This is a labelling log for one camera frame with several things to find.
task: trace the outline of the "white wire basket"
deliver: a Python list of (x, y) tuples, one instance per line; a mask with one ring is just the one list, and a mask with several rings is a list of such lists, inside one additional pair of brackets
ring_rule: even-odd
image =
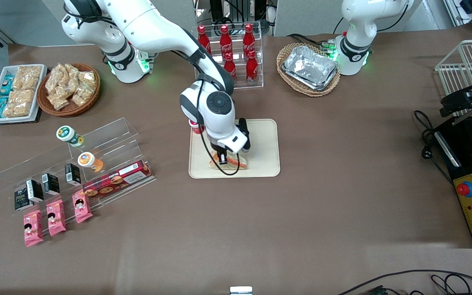
[[(451, 52), (435, 67), (440, 75), (440, 81), (449, 95), (460, 89), (472, 85), (472, 40), (460, 42)], [(470, 110), (454, 113), (454, 116), (463, 116)]]

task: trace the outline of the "white tray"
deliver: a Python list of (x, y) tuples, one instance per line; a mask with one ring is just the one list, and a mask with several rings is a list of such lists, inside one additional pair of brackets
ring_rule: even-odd
[[(209, 167), (210, 157), (205, 150), (202, 137), (191, 131), (191, 153), (189, 154), (189, 175), (193, 179), (221, 179), (244, 177), (274, 177), (280, 172), (278, 128), (272, 119), (247, 120), (251, 138), (251, 150), (249, 153), (240, 153), (247, 159), (248, 168), (239, 170), (234, 176), (227, 176), (219, 170)], [(204, 133), (204, 138), (212, 151)]]
[[(39, 84), (43, 81), (45, 76), (47, 75), (47, 66), (45, 65), (40, 65), (40, 64), (34, 64), (34, 65), (21, 65), (21, 66), (39, 66), (41, 67), (41, 74), (39, 75), (39, 80), (38, 80), (38, 85), (36, 86), (36, 90), (34, 92), (34, 100), (32, 101), (32, 106), (30, 107), (30, 112), (28, 116), (21, 116), (18, 118), (0, 118), (0, 125), (3, 124), (14, 124), (14, 123), (27, 123), (27, 122), (32, 122), (36, 121), (36, 117), (38, 114), (39, 106), (37, 103), (37, 93), (39, 89)], [(1, 91), (1, 86), (3, 84), (3, 80), (5, 79), (5, 75), (7, 71), (13, 75), (17, 73), (17, 69), (21, 66), (8, 66), (4, 67), (3, 70), (1, 71), (0, 75), (0, 91)]]

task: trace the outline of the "beige tray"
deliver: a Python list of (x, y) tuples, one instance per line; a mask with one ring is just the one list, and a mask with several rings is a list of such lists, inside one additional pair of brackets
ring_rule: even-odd
[(251, 137), (251, 150), (240, 153), (247, 159), (248, 168), (239, 170), (234, 176), (226, 176), (219, 170), (209, 167), (210, 157), (205, 150), (202, 137), (191, 131), (191, 153), (189, 155), (189, 175), (193, 179), (221, 179), (221, 178), (244, 178), (244, 177), (274, 177), (280, 172), (278, 128), (272, 119), (247, 120)]

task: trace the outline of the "foil container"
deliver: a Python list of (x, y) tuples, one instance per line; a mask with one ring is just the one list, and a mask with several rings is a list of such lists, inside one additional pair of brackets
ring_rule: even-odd
[(294, 79), (316, 91), (324, 91), (338, 73), (338, 64), (303, 45), (295, 47), (281, 66)]

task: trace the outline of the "pink snack package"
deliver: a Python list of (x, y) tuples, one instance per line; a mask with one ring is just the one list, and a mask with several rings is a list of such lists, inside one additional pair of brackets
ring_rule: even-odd
[(77, 223), (82, 223), (92, 217), (88, 200), (89, 198), (85, 196), (83, 189), (73, 194), (75, 221)]
[(37, 210), (23, 217), (25, 224), (25, 246), (34, 246), (43, 241), (43, 227), (41, 226), (41, 211)]
[(48, 232), (50, 236), (67, 230), (63, 208), (63, 200), (57, 200), (47, 205)]

